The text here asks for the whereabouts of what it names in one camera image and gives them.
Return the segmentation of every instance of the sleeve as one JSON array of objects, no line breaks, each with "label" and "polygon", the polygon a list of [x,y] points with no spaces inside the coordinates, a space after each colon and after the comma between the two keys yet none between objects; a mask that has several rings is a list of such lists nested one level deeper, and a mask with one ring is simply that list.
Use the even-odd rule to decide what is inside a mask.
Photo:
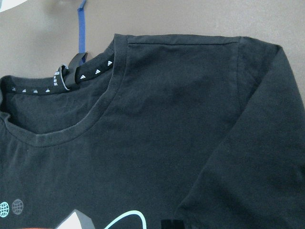
[{"label": "sleeve", "polygon": [[280,45],[240,37],[240,116],[174,217],[185,229],[305,228],[305,111]]}]

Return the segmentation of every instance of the beige tabletop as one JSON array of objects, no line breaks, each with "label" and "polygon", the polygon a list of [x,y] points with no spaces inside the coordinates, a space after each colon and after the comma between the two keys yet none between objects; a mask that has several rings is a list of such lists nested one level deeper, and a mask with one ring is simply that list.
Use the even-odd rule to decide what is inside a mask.
[{"label": "beige tabletop", "polygon": [[[28,0],[0,13],[0,77],[50,77],[78,53],[82,0]],[[304,0],[87,0],[87,61],[115,33],[249,36],[283,47],[305,101]]]}]

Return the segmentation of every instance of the white globe graphic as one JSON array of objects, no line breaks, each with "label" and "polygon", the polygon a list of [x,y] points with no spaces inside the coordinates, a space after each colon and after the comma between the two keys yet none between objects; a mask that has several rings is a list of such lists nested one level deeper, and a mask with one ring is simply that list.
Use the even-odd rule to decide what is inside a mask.
[{"label": "white globe graphic", "polygon": [[0,204],[0,217],[2,218],[7,217],[9,211],[10,211],[9,204],[7,202],[2,202]]},{"label": "white globe graphic", "polygon": [[20,199],[14,200],[14,202],[11,205],[11,209],[14,214],[20,215],[23,210],[23,202]]}]

